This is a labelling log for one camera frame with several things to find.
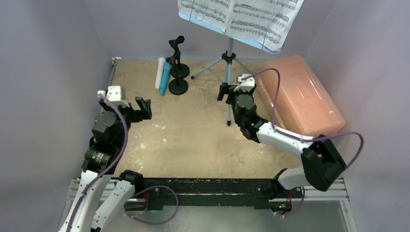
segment metal bracket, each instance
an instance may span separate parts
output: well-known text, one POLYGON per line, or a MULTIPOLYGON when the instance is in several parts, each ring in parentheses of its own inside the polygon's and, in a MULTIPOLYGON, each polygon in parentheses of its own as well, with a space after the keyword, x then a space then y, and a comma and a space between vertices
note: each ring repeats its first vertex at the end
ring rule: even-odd
POLYGON ((224 54, 222 54, 222 60, 226 61, 228 64, 232 64, 232 60, 236 58, 236 54, 232 52, 232 55, 229 57, 228 56, 228 51, 225 51, 224 54))
POLYGON ((262 183, 256 183, 254 190, 257 199, 267 199, 272 192, 270 185, 262 183))
POLYGON ((111 57, 113 60, 113 67, 116 67, 118 65, 118 61, 122 59, 121 57, 111 57))

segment cable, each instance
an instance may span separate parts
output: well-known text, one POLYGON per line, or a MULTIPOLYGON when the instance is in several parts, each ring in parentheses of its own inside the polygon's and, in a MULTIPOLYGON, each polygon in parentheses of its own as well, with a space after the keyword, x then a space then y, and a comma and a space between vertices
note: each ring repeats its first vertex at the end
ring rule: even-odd
POLYGON ((292 204, 292 192, 289 190, 289 201, 291 202, 291 204, 292 204))
POLYGON ((145 220, 136 218, 136 217, 132 216, 131 214, 129 214, 129 213, 127 212, 127 209, 126 209, 125 206, 124 206, 125 215, 128 216, 128 217, 131 218, 131 219, 134 219, 134 220, 136 220, 136 221, 139 221, 139 222, 142 222, 142 223, 145 223, 145 224, 148 224, 148 225, 161 225, 161 224, 167 223, 168 221, 170 221, 171 219, 173 219, 173 218, 175 217, 176 213, 178 212, 179 201, 178 201, 178 196, 177 196, 177 194, 176 194, 170 187, 164 186, 164 185, 152 186, 152 187, 149 187, 149 188, 147 188, 147 189, 145 189, 145 190, 142 190, 141 192, 138 192, 138 193, 134 194, 132 197, 137 197, 138 195, 140 195, 140 194, 142 194, 142 193, 145 193, 145 192, 147 192, 147 191, 149 191, 149 190, 151 190, 151 189, 155 189, 155 188, 164 188, 164 189, 167 189, 167 190, 169 190, 169 191, 175 196, 175 201, 176 201, 175 211, 174 211, 174 213, 173 213, 167 220, 159 221, 159 222, 145 221, 145 220))
MULTIPOLYGON (((296 137, 296 136, 294 136, 294 135, 288 134, 288 133, 286 133, 286 132, 284 132, 284 131, 281 131, 281 130, 277 129, 276 126, 275 126, 275 124, 274 124, 276 102, 277 102, 277 100, 278 100, 279 86, 280 86, 280 73, 279 73, 279 71, 278 71, 277 69, 275 69, 275 68, 268 68, 268 69, 261 70, 261 71, 259 71, 259 72, 257 72, 257 73, 254 73, 254 74, 252 74, 252 75, 249 75, 249 76, 247 76, 247 77, 245 77, 245 78, 242 78, 242 80, 249 79, 249 78, 251 78, 251 77, 254 77, 254 76, 258 75, 258 74, 261 74, 261 73, 266 72, 266 71, 269 71, 269 70, 273 70, 273 71, 275 71, 275 72, 278 74, 278 86, 276 87, 275 98, 274 98, 274 100, 273 100, 272 120, 271 120, 272 128, 274 129, 274 131, 277 131, 277 132, 280 133, 280 134, 283 134, 283 135, 285 135, 285 136, 288 136, 289 138, 296 139, 296 140, 301 140, 299 137, 296 137)), ((321 137, 321 138, 302 139, 301 141, 302 141, 302 142, 322 142, 322 141, 325 141, 325 140, 328 140, 328 139, 334 139, 334 138, 341 137, 341 136, 348 135, 348 134, 355 134, 355 135, 359 136, 359 139, 360 139, 360 145, 359 145, 359 148, 357 149, 356 154, 353 156, 353 158, 350 160, 350 162, 346 165, 346 169, 348 169, 348 168, 356 161, 357 157, 359 157, 359 154, 360 154, 360 152, 361 152, 362 149, 363 149, 363 145, 364 145, 365 140, 364 140, 363 136, 362 136, 360 133, 357 133, 357 132, 355 132, 355 131, 348 131, 348 132, 342 132, 342 133, 339 133, 339 134, 336 134, 336 135, 325 136, 325 137, 321 137)), ((287 217, 287 216, 290 216, 290 215, 294 214, 294 213, 296 212, 296 210, 298 210, 298 209, 300 208, 300 206, 301 206, 302 203, 303 203, 303 199, 305 198, 305 188, 302 187, 302 189, 303 189, 303 195, 302 195, 302 199, 301 199, 300 203, 297 205, 297 207, 296 207, 294 210, 292 210, 290 213, 288 213, 287 215, 285 215, 285 216, 283 216, 283 217, 287 217)))
POLYGON ((117 116, 119 117, 119 120, 121 120, 122 126, 124 128, 124 144, 122 145, 121 151, 119 152, 117 158, 106 168, 104 169, 104 171, 102 171, 100 174, 98 174, 98 176, 96 176, 92 181, 90 181, 89 184, 87 184, 84 188, 84 190, 81 192, 81 196, 78 198, 77 203, 74 206, 73 212, 71 214, 70 220, 68 221, 67 224, 67 230, 66 232, 70 232, 71 227, 73 225, 73 221, 74 221, 74 217, 75 214, 77 213, 81 202, 83 201, 85 195, 87 194, 87 191, 89 190, 89 188, 99 179, 101 178, 103 175, 105 175, 111 168, 113 168, 121 159, 122 155, 124 154, 125 151, 125 147, 127 146, 127 141, 128 141, 128 127, 127 127, 127 123, 125 122, 124 116, 121 114, 121 112, 115 107, 114 104, 112 104, 112 102, 110 102, 110 100, 108 100, 106 97, 104 97, 102 94, 98 94, 98 97, 103 99, 105 101, 105 103, 110 106, 114 112, 117 114, 117 116))
POLYGON ((288 213, 286 215, 282 215, 282 217, 284 217, 284 218, 289 217, 290 215, 294 214, 300 208, 300 206, 302 206, 303 200, 305 199, 306 190, 305 190, 304 187, 301 187, 301 189, 303 190, 303 192, 302 192, 302 198, 300 199, 299 204, 296 206, 296 208, 294 210, 292 210, 290 213, 288 213))

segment stand pole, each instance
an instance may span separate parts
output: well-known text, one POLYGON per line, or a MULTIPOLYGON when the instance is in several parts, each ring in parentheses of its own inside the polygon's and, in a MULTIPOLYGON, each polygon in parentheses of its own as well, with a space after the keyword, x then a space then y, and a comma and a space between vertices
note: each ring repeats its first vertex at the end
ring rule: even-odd
MULTIPOLYGON (((232 50, 233 49, 234 49, 234 39, 229 37, 228 51, 226 52, 226 55, 228 57, 232 56, 232 50)), ((232 63, 231 62, 226 62, 225 82, 227 82, 229 85, 231 84, 231 71, 232 71, 232 63)), ((228 121, 226 121, 226 124, 228 126, 231 125, 231 105, 228 105, 228 121)))

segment round black base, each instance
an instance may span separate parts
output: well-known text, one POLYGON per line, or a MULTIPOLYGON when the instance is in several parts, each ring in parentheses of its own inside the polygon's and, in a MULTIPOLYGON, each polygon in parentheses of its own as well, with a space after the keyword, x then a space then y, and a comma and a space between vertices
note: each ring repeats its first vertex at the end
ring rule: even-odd
MULTIPOLYGON (((190 74, 190 69, 188 67, 188 65, 186 64, 181 64, 181 69, 178 69, 178 77, 179 78, 185 78, 190 74)), ((175 76, 175 69, 171 69, 171 75, 175 78, 177 78, 177 76, 175 76)))
POLYGON ((168 89, 174 95, 184 94, 188 91, 188 82, 184 79, 174 79, 169 83, 168 89))

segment white cylinder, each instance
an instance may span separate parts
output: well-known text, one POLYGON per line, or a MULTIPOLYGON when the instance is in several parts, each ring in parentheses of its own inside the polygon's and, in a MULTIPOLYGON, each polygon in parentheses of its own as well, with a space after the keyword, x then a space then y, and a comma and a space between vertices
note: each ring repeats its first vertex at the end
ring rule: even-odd
POLYGON ((160 90, 162 72, 164 71, 164 63, 165 63, 165 58, 164 57, 159 57, 158 58, 157 77, 155 78, 155 89, 156 90, 160 90))

